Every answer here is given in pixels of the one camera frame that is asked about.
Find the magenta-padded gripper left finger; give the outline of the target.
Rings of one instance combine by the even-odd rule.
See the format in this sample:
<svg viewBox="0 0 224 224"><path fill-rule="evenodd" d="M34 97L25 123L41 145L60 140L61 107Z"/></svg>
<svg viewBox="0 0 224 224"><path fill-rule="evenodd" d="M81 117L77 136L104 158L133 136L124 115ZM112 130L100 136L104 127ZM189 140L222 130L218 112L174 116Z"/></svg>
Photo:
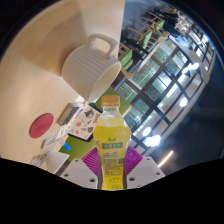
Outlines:
<svg viewBox="0 0 224 224"><path fill-rule="evenodd" d="M61 177L84 188L98 189L100 159L97 149L91 149L81 159L73 159Z"/></svg>

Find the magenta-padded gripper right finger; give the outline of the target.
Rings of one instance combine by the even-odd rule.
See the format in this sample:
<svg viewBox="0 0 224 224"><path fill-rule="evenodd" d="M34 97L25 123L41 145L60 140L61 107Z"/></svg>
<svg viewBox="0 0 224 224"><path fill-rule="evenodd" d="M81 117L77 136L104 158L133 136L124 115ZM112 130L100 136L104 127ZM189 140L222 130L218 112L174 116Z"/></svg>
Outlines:
<svg viewBox="0 0 224 224"><path fill-rule="evenodd" d="M150 156L142 156L128 147L124 160L124 186L126 189L143 187L165 176Z"/></svg>

